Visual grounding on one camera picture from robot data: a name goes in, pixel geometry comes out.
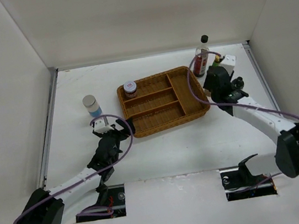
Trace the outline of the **sauce jar white lid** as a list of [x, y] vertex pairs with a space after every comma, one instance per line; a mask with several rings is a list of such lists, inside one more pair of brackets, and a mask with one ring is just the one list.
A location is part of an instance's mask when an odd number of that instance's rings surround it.
[[126, 83], [124, 83], [123, 85], [123, 89], [125, 92], [125, 96], [128, 99], [134, 98], [135, 96], [137, 96], [137, 84], [134, 81], [127, 81]]

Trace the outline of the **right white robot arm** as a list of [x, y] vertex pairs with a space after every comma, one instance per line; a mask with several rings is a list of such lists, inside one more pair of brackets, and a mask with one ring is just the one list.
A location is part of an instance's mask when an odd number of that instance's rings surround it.
[[208, 68], [204, 89], [212, 101], [230, 115], [242, 119], [264, 133], [276, 144], [274, 161], [282, 174], [299, 175], [299, 122], [283, 118], [279, 113], [265, 112], [248, 93], [242, 91], [242, 77], [231, 80], [222, 66]]

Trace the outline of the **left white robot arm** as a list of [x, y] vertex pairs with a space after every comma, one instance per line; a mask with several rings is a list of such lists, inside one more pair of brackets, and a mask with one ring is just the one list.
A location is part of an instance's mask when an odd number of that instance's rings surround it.
[[99, 137], [98, 147], [88, 165], [69, 181], [49, 190], [36, 189], [25, 208], [13, 224], [62, 224], [64, 213], [86, 193], [96, 207], [108, 202], [105, 182], [114, 172], [114, 166], [125, 156], [121, 142], [132, 140], [136, 132], [132, 118], [116, 118], [114, 124], [104, 125], [106, 116], [101, 115], [92, 121], [93, 134]]

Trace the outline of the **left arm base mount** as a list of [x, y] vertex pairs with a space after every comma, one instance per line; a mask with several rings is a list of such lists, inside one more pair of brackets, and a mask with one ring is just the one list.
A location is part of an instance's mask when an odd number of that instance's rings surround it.
[[94, 194], [98, 194], [95, 204], [87, 206], [82, 215], [76, 215], [76, 223], [107, 220], [126, 216], [126, 195], [124, 184], [99, 186]]

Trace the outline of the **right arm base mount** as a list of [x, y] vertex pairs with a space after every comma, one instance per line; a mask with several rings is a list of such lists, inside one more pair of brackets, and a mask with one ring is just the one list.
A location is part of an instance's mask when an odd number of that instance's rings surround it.
[[228, 201], [277, 195], [276, 186], [272, 179], [259, 184], [259, 182], [267, 179], [268, 175], [252, 175], [246, 167], [246, 162], [254, 156], [257, 156], [257, 154], [243, 159], [237, 166], [220, 170], [222, 185]]

